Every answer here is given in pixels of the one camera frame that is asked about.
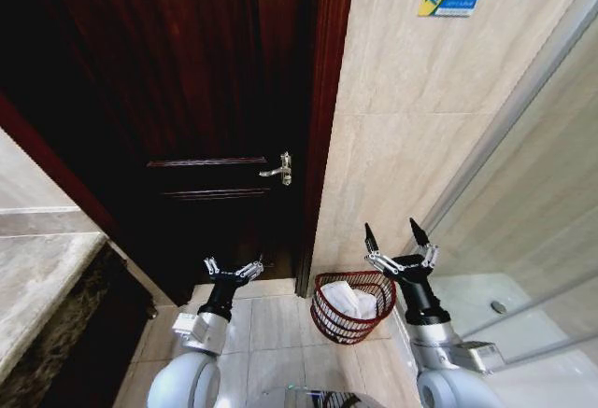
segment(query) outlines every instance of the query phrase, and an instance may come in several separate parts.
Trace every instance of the door handle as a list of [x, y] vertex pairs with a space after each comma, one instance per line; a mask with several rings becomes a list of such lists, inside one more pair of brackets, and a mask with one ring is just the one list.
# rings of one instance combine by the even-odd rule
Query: door handle
[[289, 151], [285, 151], [280, 155], [280, 162], [281, 166], [279, 168], [275, 168], [274, 170], [266, 170], [260, 172], [261, 177], [269, 177], [274, 175], [280, 175], [282, 178], [282, 184], [285, 186], [291, 185], [292, 180], [292, 170], [291, 170], [291, 155]]

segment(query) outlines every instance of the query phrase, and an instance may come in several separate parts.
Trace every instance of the cloth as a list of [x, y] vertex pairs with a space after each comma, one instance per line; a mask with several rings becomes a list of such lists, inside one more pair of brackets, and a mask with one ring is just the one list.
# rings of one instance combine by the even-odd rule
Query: cloth
[[322, 286], [321, 292], [332, 307], [347, 317], [376, 317], [376, 297], [360, 289], [351, 288], [344, 280]]

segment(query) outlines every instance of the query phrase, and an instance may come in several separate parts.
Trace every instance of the door panel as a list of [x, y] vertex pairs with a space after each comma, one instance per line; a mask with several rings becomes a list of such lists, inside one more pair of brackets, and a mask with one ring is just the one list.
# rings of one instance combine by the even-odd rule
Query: door panel
[[[263, 253], [264, 278], [294, 276], [312, 0], [21, 3], [7, 97], [115, 214], [150, 277], [183, 303], [207, 255], [233, 267]], [[259, 177], [285, 150], [292, 184]]]

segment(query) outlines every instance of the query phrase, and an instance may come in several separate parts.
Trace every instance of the glass shower door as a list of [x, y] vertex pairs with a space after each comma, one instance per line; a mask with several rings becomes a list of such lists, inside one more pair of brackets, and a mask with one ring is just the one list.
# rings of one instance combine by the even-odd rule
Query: glass shower door
[[434, 291], [464, 339], [499, 345], [508, 406], [598, 406], [596, 21], [431, 238]]

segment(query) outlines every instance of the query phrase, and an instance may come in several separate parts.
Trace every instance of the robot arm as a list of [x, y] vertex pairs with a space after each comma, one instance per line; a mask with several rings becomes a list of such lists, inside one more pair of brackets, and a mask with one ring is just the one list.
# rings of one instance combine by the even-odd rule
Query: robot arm
[[221, 271], [214, 258], [204, 260], [214, 282], [197, 315], [178, 315], [173, 331], [190, 352], [173, 359], [154, 378], [148, 408], [211, 408], [216, 403], [221, 374], [216, 358], [226, 341], [233, 297], [263, 271], [262, 258], [235, 272]]
[[389, 257], [380, 253], [376, 238], [365, 224], [365, 260], [399, 284], [406, 303], [406, 324], [411, 350], [418, 363], [418, 390], [425, 407], [502, 407], [482, 375], [504, 364], [494, 343], [464, 342], [450, 323], [450, 314], [440, 306], [428, 275], [438, 259], [438, 246], [410, 218], [419, 247], [418, 254]]

